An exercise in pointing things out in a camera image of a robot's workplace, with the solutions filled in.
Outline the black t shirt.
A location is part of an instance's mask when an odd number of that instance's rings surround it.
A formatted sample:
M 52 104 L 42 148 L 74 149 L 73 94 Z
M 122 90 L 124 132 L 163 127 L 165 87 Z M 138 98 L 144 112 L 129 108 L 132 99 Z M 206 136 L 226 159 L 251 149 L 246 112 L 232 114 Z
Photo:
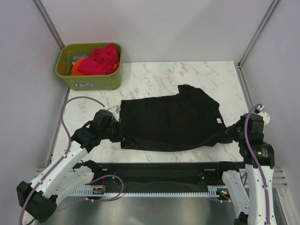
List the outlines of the black t shirt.
M 217 101 L 187 84 L 178 90 L 172 96 L 121 102 L 122 149 L 176 152 L 233 142 Z

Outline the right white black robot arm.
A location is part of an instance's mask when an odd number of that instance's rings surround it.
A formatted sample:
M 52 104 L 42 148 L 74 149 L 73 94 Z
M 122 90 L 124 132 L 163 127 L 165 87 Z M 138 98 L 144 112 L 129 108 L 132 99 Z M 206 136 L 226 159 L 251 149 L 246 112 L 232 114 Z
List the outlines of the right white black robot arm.
M 238 143 L 245 164 L 246 191 L 240 170 L 232 162 L 219 163 L 215 180 L 225 184 L 234 206 L 236 225 L 275 225 L 272 180 L 275 167 L 274 149 L 264 142 L 264 126 L 270 122 L 267 112 L 255 110 L 244 114 L 226 134 Z

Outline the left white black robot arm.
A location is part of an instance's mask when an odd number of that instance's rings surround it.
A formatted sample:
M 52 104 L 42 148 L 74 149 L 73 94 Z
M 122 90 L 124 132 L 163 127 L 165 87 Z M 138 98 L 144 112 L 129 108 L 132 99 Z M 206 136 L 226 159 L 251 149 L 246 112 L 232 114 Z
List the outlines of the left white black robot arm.
M 119 108 L 96 112 L 94 118 L 69 135 L 67 149 L 30 182 L 22 181 L 16 188 L 23 224 L 25 213 L 40 223 L 48 220 L 58 205 L 72 192 L 86 184 L 99 184 L 103 173 L 92 160 L 70 174 L 71 169 L 102 140 L 117 142 L 119 138 Z

